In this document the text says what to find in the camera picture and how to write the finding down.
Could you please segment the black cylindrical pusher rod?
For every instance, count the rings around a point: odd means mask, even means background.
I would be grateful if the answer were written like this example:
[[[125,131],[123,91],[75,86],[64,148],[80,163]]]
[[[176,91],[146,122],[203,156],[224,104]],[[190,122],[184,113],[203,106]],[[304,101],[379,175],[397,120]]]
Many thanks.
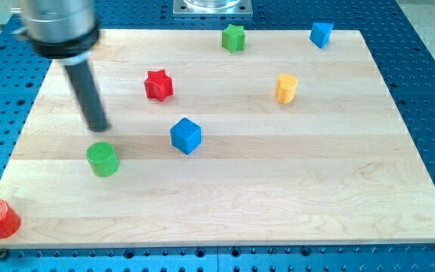
[[[75,65],[65,65],[64,69],[69,77],[88,128],[93,132],[106,131],[110,125],[100,101],[88,61],[83,60]]]

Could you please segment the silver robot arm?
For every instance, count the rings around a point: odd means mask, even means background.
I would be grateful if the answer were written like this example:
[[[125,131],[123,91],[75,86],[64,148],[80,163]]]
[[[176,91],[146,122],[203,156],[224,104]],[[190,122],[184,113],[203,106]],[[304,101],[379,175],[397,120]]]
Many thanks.
[[[23,27],[15,32],[42,57],[63,66],[91,131],[109,128],[88,62],[100,38],[92,0],[19,0]]]

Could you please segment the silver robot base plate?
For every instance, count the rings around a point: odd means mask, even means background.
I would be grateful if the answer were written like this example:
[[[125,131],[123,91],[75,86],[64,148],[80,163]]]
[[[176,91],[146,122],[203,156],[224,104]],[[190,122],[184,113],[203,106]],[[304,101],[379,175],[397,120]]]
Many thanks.
[[[252,0],[174,0],[173,14],[191,15],[224,15],[252,14]]]

